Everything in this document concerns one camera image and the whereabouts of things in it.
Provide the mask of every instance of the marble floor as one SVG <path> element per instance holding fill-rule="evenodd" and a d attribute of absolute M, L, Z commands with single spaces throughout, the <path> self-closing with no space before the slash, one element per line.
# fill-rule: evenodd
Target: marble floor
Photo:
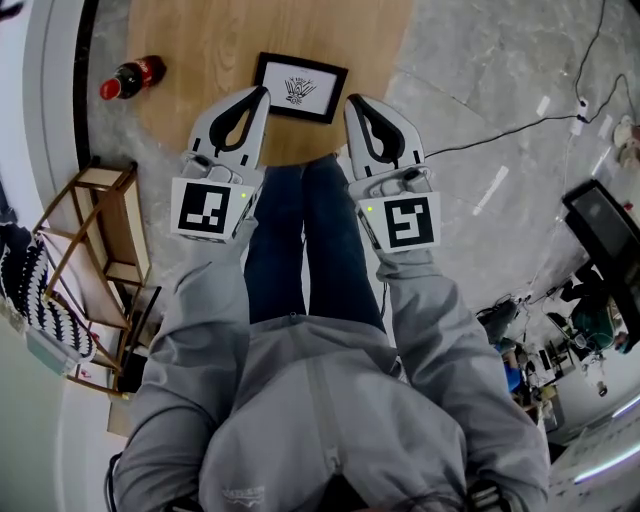
<path fill-rule="evenodd" d="M 151 280 L 168 285 L 182 258 L 180 241 L 169 234 L 171 178 L 181 171 L 179 156 L 145 133 L 131 103 L 104 102 L 97 93 L 125 60 L 129 3 L 102 1 L 98 9 L 89 65 L 90 144 L 107 162 L 139 162 Z M 544 97 L 545 115 L 574 114 L 574 79 L 600 6 L 600 0 L 415 0 L 386 101 L 419 128 L 428 153 L 536 121 Z M 580 83 L 592 105 L 588 115 L 621 72 L 628 76 L 631 97 L 640 98 L 640 18 L 626 0 L 607 0 L 602 34 Z M 547 121 L 427 159 L 432 185 L 443 199 L 443 243 L 434 253 L 470 307 L 491 305 L 506 293 L 536 299 L 580 265 L 583 250 L 557 220 L 563 216 L 560 198 L 595 173 L 619 200 L 628 199 L 632 176 L 610 151 L 611 128 L 603 136 L 599 132 L 606 116 L 615 126 L 629 112 L 621 83 L 610 105 L 579 136 L 571 134 L 572 120 Z M 348 158 L 342 161 L 348 168 Z M 502 167 L 506 178 L 479 208 Z M 369 258 L 373 275 L 376 259 Z"/>

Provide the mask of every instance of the person's right arm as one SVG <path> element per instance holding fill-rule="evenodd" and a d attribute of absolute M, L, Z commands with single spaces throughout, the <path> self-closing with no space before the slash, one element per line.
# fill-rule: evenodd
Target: person's right arm
<path fill-rule="evenodd" d="M 547 501 L 547 449 L 507 391 L 498 352 L 460 289 L 429 251 L 380 254 L 378 278 L 391 291 L 396 345 L 411 385 L 446 411 L 467 439 L 467 468 L 527 511 Z"/>

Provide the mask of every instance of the wooden table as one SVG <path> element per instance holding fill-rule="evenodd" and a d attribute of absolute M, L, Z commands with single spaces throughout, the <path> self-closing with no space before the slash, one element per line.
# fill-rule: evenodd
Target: wooden table
<path fill-rule="evenodd" d="M 307 162 L 345 144 L 344 101 L 358 92 L 381 99 L 413 0 L 132 0 L 128 58 L 157 54 L 163 82 L 135 108 L 151 135 L 186 149 L 199 114 L 253 85 L 260 52 L 349 69 L 331 125 L 270 116 L 267 165 Z"/>

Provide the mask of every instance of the coca-cola bottle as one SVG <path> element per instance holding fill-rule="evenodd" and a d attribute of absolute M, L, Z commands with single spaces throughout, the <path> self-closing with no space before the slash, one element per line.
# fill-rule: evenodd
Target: coca-cola bottle
<path fill-rule="evenodd" d="M 133 62 L 126 62 L 116 69 L 113 77 L 100 87 L 105 100 L 131 98 L 140 90 L 156 85 L 167 71 L 158 55 L 148 55 Z"/>

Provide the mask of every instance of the framed drawing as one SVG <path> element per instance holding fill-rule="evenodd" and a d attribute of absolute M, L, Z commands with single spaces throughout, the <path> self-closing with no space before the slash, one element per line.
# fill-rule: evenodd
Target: framed drawing
<path fill-rule="evenodd" d="M 272 114 L 331 124 L 348 72 L 321 62 L 261 53 L 254 83 L 269 89 Z"/>

